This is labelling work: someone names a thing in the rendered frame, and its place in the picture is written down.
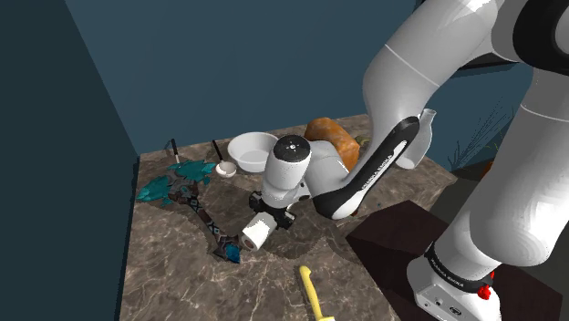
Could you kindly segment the dark maroon robot stand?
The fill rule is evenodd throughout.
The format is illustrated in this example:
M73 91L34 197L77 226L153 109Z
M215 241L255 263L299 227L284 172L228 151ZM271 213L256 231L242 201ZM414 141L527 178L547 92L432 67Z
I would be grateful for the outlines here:
M438 321L417 306L407 266L446 228L439 218L405 201L370 214L347 236L401 321ZM561 294L517 267L503 264L495 273L493 292L501 300L502 321L564 321Z

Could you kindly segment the teal and brown toy axe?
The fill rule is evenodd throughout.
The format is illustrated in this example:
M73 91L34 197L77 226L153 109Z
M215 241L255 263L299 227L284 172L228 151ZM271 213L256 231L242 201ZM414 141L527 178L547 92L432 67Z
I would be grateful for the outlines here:
M158 176L143 186L136 199L141 202L162 200L161 206L178 203L189 206L207 226L215 238L213 253L223 260L238 264L241 262L241 246L237 235L228 235L215 223L199 201L200 182L207 185L209 175L216 166L204 160L187 160L167 167L164 175Z

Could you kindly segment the yellow handled knife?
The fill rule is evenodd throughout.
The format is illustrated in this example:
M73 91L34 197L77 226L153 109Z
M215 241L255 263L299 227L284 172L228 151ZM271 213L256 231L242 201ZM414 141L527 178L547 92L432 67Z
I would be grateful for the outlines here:
M316 321L336 321L333 316L324 316L322 313L316 289L310 278L311 270L307 266L301 265L299 267L299 274L301 276L306 296L315 315Z

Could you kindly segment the orange brown rounded loaf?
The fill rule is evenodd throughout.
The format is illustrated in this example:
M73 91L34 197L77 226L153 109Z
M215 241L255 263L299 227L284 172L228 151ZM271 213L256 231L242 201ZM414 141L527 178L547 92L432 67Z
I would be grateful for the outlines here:
M360 145L343 127L332 119L318 118L311 120L306 126L304 137L311 141L329 141L334 145L348 171L352 171L356 166Z

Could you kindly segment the white toilet paper roll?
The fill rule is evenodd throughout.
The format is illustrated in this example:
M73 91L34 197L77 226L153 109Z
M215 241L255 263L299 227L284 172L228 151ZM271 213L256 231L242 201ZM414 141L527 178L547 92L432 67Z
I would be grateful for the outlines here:
M241 242L250 251L258 251L276 229L274 217L267 212L257 213L242 229Z

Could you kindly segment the white bowl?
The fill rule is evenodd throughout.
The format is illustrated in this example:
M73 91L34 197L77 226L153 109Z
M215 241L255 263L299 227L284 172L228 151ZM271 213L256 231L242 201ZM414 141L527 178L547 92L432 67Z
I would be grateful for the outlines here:
M278 138L267 132L246 132L233 138L227 147L229 155L244 171L263 172L269 152Z

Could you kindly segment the black handled white ladle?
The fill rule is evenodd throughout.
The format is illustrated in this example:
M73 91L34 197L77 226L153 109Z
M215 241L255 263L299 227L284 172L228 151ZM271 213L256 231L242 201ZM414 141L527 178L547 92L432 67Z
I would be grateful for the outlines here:
M237 172L237 166L233 162L227 161L223 158L223 155L215 140L212 140L212 145L219 158L219 162L215 167L217 174L222 178L232 178L232 176L234 176Z

